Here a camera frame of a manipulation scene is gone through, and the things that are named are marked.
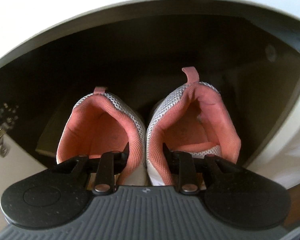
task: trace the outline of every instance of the wooden floor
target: wooden floor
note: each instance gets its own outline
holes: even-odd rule
[[[291,210],[284,222],[284,226],[290,226],[300,220],[300,184],[290,188]]]

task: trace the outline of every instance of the gray plastic surface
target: gray plastic surface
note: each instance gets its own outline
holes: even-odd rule
[[[247,231],[223,224],[197,197],[181,195],[173,187],[121,186],[112,195],[95,197],[83,214],[66,225],[47,230],[8,225],[0,240],[272,240],[285,234],[282,227]]]

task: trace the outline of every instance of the pink heel pull tab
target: pink heel pull tab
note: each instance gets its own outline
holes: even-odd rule
[[[197,83],[199,82],[199,74],[195,67],[183,67],[182,71],[186,73],[188,82],[187,84]]]
[[[106,87],[96,87],[94,89],[94,94],[103,94],[104,92],[106,92],[107,88]]]

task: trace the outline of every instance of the metal rivet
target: metal rivet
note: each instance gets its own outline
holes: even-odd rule
[[[97,192],[107,192],[110,189],[110,186],[108,184],[98,184],[94,186],[94,189]]]
[[[195,184],[185,184],[182,186],[184,192],[195,192],[198,190],[198,186]]]

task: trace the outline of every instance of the sneaker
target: sneaker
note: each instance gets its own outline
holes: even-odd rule
[[[195,158],[206,154],[236,163],[241,141],[219,92],[199,82],[194,67],[182,69],[188,82],[170,93],[154,111],[146,136],[147,169],[154,186],[173,185],[162,144]]]
[[[146,128],[121,99],[105,90],[97,87],[74,105],[58,145],[57,163],[77,155],[100,158],[105,152],[122,152],[129,143],[127,165],[116,183],[143,186]]]

